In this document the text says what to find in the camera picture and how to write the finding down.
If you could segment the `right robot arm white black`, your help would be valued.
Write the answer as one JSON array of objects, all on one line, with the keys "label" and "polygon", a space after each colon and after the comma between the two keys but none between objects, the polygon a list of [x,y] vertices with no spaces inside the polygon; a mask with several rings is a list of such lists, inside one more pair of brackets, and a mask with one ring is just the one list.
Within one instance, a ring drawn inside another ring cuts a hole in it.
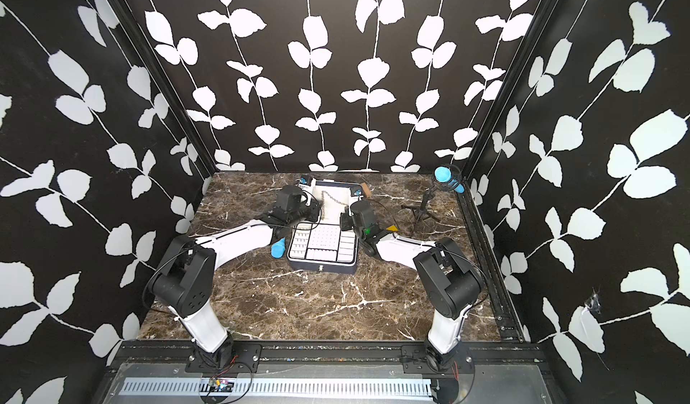
[{"label": "right robot arm white black", "polygon": [[472,308],[479,305],[485,280],[451,238],[423,242],[383,228],[368,200],[344,208],[343,231],[353,231],[368,256],[409,267],[417,272],[434,308],[425,340],[427,355],[437,366],[460,350],[461,333]]}]

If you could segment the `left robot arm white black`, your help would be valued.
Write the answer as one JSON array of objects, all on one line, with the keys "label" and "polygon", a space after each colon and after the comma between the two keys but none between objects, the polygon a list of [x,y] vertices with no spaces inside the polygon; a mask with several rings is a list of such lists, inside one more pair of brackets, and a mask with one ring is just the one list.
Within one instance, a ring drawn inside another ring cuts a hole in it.
[{"label": "left robot arm white black", "polygon": [[142,293],[150,307],[163,303],[193,338],[196,357],[217,368],[231,364],[233,339],[211,306],[216,272],[244,254],[271,246],[300,222],[318,224],[321,202],[299,186],[288,185],[274,204],[246,224],[197,239],[174,238]]}]

